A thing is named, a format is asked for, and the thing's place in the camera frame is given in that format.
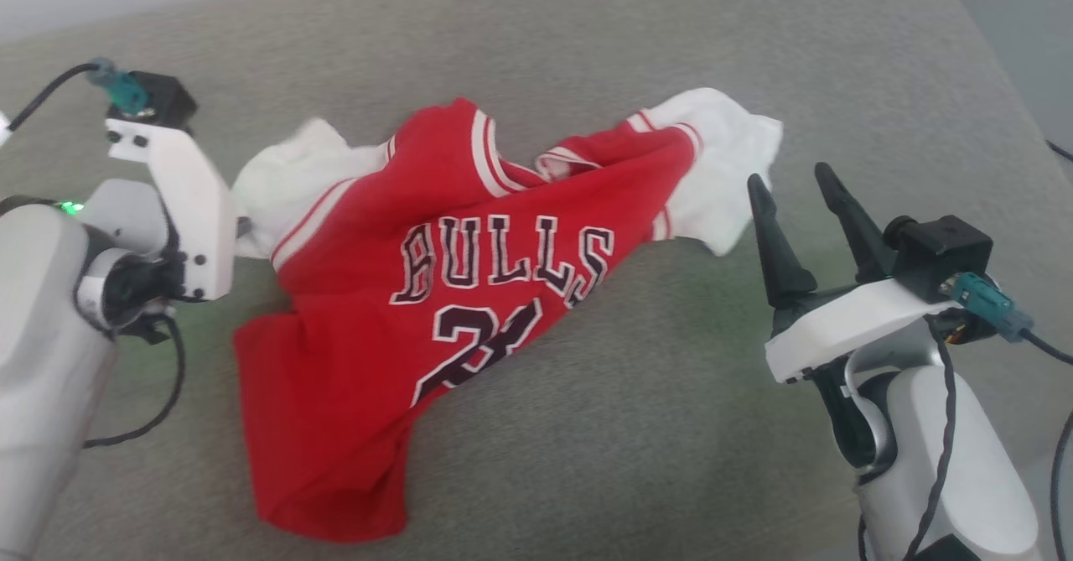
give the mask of chicago bulls jersey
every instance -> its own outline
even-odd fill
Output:
[[[642,112],[529,171],[459,99],[323,190],[270,253],[293,309],[235,335],[261,516],[337,542],[400,531],[414,419],[672,236],[668,198],[704,145]]]

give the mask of gray couch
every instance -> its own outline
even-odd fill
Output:
[[[812,164],[877,221],[958,213],[997,240],[993,271],[1063,348],[1073,195],[957,0],[214,0],[0,46],[0,103],[112,56],[181,77],[225,178],[304,118],[379,144],[411,110],[467,95],[529,157],[690,87],[779,118],[783,225],[821,285],[852,278]],[[105,176],[100,95],[71,85],[0,159],[0,194],[85,197]],[[341,547],[258,522],[230,336],[284,309],[264,263],[181,309],[190,371],[150,435],[83,455],[44,560],[785,559],[852,537],[851,473],[808,385],[763,361],[770,312],[750,237],[725,259],[641,248],[517,357],[418,420],[405,533]],[[166,346],[124,344],[94,435],[166,397]],[[1018,466],[1047,455],[1068,367],[1000,340],[954,351]]]

